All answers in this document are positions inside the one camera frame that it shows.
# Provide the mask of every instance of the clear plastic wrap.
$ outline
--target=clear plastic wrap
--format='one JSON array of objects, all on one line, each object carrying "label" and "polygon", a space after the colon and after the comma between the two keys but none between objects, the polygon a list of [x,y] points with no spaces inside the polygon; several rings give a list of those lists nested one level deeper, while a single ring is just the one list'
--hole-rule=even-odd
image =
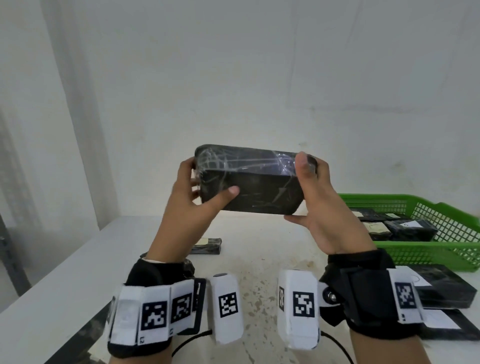
[{"label": "clear plastic wrap", "polygon": [[[293,214],[303,200],[295,173],[296,153],[204,145],[195,151],[200,197],[206,202],[230,186],[240,194],[225,210]],[[312,171],[317,162],[309,156]]]}]

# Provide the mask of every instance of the green plastic basket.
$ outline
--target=green plastic basket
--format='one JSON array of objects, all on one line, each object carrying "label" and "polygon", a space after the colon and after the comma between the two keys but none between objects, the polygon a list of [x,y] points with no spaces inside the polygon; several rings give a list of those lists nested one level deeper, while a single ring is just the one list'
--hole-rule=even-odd
[{"label": "green plastic basket", "polygon": [[340,194],[348,207],[401,212],[430,221],[439,230],[431,242],[375,242],[397,265],[443,264],[451,270],[475,272],[480,267],[479,219],[444,203],[434,204],[408,194]]}]

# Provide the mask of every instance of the black wrist strap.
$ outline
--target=black wrist strap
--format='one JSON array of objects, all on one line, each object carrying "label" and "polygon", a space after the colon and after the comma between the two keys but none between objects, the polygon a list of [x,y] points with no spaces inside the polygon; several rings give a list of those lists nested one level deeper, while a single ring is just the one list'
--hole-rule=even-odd
[{"label": "black wrist strap", "polygon": [[[170,285],[192,278],[184,263],[150,263],[139,259],[128,274],[125,286],[153,287]],[[142,346],[125,346],[108,342],[108,352],[119,359],[135,356],[147,356],[162,352],[170,346],[172,338],[167,341]]]},{"label": "black wrist strap", "polygon": [[384,249],[328,257],[320,278],[336,294],[340,306],[321,308],[331,325],[346,319],[348,326],[365,336],[398,340],[414,336],[420,324],[401,324],[387,268],[395,268]]}]

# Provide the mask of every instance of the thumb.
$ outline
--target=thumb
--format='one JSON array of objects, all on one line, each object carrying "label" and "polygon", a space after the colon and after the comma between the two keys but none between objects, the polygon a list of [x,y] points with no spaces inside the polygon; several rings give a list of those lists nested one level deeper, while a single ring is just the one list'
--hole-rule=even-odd
[{"label": "thumb", "polygon": [[305,201],[316,200],[318,198],[318,179],[316,174],[310,170],[307,155],[304,152],[295,156],[295,172],[303,190]]},{"label": "thumb", "polygon": [[231,186],[228,189],[219,192],[215,197],[205,202],[202,206],[208,211],[210,218],[214,218],[220,210],[237,197],[239,193],[240,188],[238,186]]}]

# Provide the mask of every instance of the wire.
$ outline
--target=wire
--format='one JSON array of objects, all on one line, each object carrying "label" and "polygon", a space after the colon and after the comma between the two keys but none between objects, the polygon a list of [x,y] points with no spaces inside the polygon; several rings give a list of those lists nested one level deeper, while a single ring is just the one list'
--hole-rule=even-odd
[{"label": "wire", "polygon": [[[182,344],[180,344],[172,353],[172,357],[178,352],[178,350],[180,350],[181,348],[183,348],[185,345],[187,345],[190,341],[193,341],[195,339],[198,339],[198,338],[201,338],[203,336],[208,336],[208,335],[211,335],[213,333],[212,330],[207,330],[207,331],[204,331],[204,332],[201,332],[200,334],[198,335],[195,335],[195,336],[192,336],[191,338],[188,338],[187,340],[185,340]],[[345,354],[345,356],[347,357],[348,361],[350,362],[350,364],[355,364],[352,360],[352,358],[350,357],[348,351],[342,346],[342,344],[340,344],[338,342],[337,339],[335,339],[333,336],[327,334],[326,332],[323,332],[323,331],[320,331],[320,335],[321,336],[325,336],[326,338],[329,338],[331,341],[333,341],[335,344],[337,344],[337,346],[343,351],[343,354]]]},{"label": "wire", "polygon": [[203,336],[208,336],[208,335],[211,335],[213,334],[213,331],[212,330],[207,330],[207,331],[204,331],[204,332],[201,332],[200,334],[198,335],[195,335],[195,336],[192,336],[191,338],[188,338],[187,340],[185,340],[182,344],[180,344],[179,346],[177,346],[177,348],[173,351],[172,353],[172,357],[177,353],[178,350],[180,350],[181,348],[183,348],[185,345],[187,345],[190,341],[193,341],[195,339],[198,339],[198,338],[201,338]]},{"label": "wire", "polygon": [[326,332],[323,332],[323,331],[320,331],[320,335],[325,336],[326,338],[329,338],[331,341],[333,341],[335,344],[337,344],[337,346],[343,351],[343,354],[345,354],[347,356],[347,359],[350,362],[350,364],[355,364],[355,363],[353,363],[353,360],[350,357],[350,355],[348,354],[347,350],[342,346],[342,344],[340,344],[338,342],[337,339],[335,339],[333,336],[331,336],[331,335],[329,335],[329,334],[327,334]]}]

